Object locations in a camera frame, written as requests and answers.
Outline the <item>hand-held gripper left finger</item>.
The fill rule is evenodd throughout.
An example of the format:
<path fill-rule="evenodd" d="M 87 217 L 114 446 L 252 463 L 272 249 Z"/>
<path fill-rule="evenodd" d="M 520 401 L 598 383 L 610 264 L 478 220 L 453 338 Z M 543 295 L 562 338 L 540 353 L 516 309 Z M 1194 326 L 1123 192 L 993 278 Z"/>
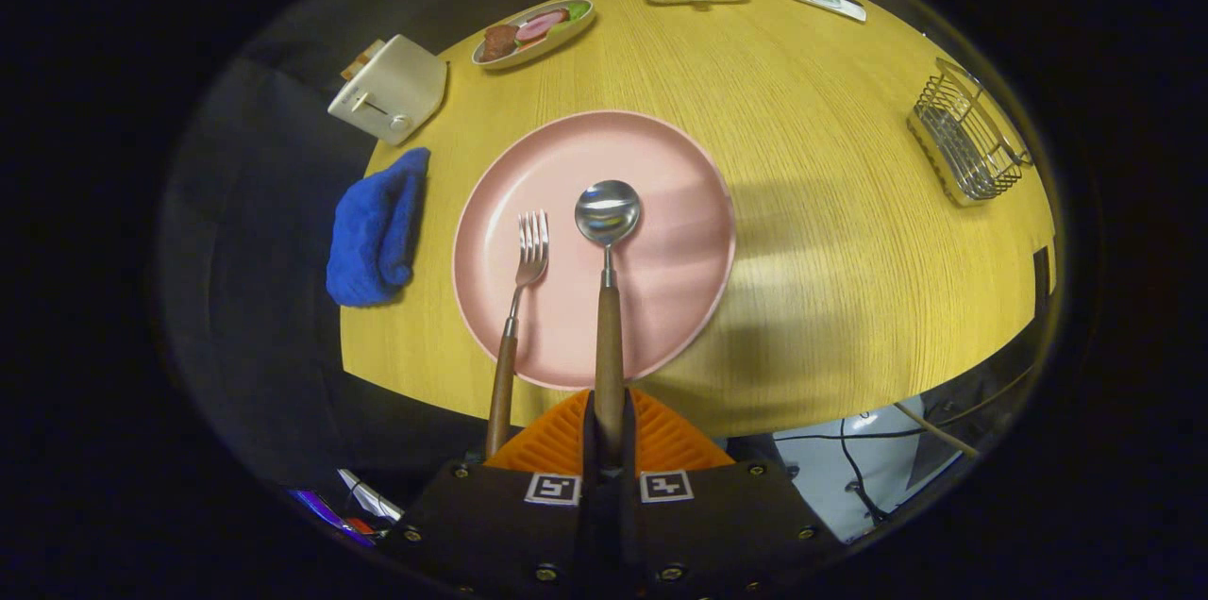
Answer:
<path fill-rule="evenodd" d="M 593 552 L 593 397 L 583 391 L 489 461 L 445 464 L 381 552 L 461 599 L 586 599 Z"/>

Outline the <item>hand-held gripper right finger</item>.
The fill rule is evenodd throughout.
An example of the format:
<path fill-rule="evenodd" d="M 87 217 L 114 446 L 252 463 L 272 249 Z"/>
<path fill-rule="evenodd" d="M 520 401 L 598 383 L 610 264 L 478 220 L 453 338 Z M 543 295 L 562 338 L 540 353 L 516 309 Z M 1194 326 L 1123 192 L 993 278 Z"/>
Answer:
<path fill-rule="evenodd" d="M 771 458 L 730 458 L 652 395 L 627 392 L 620 473 L 604 484 L 616 596 L 783 596 L 840 540 Z"/>

